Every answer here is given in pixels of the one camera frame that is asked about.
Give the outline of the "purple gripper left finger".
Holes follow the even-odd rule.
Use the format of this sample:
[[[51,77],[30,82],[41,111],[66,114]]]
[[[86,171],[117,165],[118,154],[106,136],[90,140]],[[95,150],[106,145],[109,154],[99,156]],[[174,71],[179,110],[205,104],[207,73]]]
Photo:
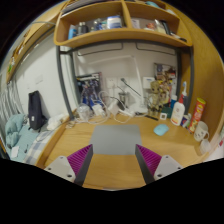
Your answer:
[[[90,144],[68,157],[59,156],[45,168],[56,176],[82,186],[93,156],[93,145]]]

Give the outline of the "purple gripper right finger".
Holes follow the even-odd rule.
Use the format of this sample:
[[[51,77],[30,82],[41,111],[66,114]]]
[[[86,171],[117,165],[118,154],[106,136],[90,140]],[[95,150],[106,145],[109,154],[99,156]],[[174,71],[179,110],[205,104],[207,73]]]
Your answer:
[[[136,145],[135,155],[146,184],[150,184],[182,169],[182,166],[171,156],[160,156],[141,145]]]

